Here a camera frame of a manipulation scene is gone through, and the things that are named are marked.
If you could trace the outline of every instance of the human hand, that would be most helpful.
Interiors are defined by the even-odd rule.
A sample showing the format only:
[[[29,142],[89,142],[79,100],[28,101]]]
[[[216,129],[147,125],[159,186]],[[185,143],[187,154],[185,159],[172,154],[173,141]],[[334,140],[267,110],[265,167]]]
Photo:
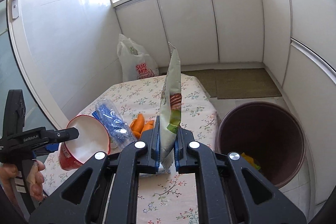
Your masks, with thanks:
[[[38,201],[43,200],[42,183],[44,182],[44,177],[40,171],[44,169],[44,164],[39,160],[35,160],[27,178],[27,181],[30,184],[30,195]],[[18,169],[14,164],[4,164],[0,167],[0,180],[3,185],[3,189],[11,203],[18,208],[18,204],[10,183],[10,179],[15,178],[17,173]]]

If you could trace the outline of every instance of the snack bag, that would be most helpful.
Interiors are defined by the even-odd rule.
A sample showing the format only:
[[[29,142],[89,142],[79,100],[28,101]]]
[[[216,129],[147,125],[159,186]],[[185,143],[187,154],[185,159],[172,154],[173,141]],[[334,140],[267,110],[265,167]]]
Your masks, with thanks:
[[[181,123],[181,62],[174,46],[160,103],[160,162],[167,172],[174,161],[174,143]]]

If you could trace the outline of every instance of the kitchen cabinet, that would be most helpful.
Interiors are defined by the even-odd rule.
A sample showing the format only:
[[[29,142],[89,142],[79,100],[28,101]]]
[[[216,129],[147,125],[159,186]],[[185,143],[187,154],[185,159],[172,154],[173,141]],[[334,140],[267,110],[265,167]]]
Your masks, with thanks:
[[[283,90],[293,104],[308,140],[316,177],[315,204],[336,183],[336,75],[319,56],[292,42]]]
[[[336,69],[336,0],[291,0],[292,37]]]
[[[123,34],[144,46],[159,67],[168,67],[170,53],[157,0],[135,0],[116,11]]]
[[[216,24],[211,0],[158,0],[167,39],[181,65],[218,63]]]
[[[261,0],[213,0],[220,62],[262,62]]]
[[[289,0],[262,0],[264,12],[264,64],[282,85],[291,41]]]

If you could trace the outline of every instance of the orange object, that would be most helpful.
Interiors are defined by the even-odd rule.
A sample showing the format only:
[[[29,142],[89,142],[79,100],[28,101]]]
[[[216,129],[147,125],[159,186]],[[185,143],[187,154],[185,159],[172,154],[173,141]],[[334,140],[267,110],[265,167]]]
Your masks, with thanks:
[[[141,134],[137,131],[132,131],[133,135],[137,138],[137,139],[140,139],[141,137]]]
[[[136,119],[134,119],[131,124],[129,125],[129,128],[132,129],[132,127],[134,126],[134,123],[135,123]]]
[[[154,120],[150,120],[149,122],[147,122],[144,126],[143,126],[143,129],[141,131],[141,134],[142,132],[146,131],[146,130],[149,130],[149,129],[153,129],[154,128]]]
[[[145,125],[145,118],[141,113],[138,114],[138,117],[131,123],[131,130],[136,132],[141,132],[143,126]]]

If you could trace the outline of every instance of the trash bin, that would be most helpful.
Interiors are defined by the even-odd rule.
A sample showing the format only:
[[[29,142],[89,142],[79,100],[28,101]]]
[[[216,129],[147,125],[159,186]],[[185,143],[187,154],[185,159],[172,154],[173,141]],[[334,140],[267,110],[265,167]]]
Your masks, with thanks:
[[[231,110],[222,120],[215,140],[217,153],[243,152],[253,157],[263,175],[280,188],[300,170],[306,143],[296,118],[268,102],[249,102]]]

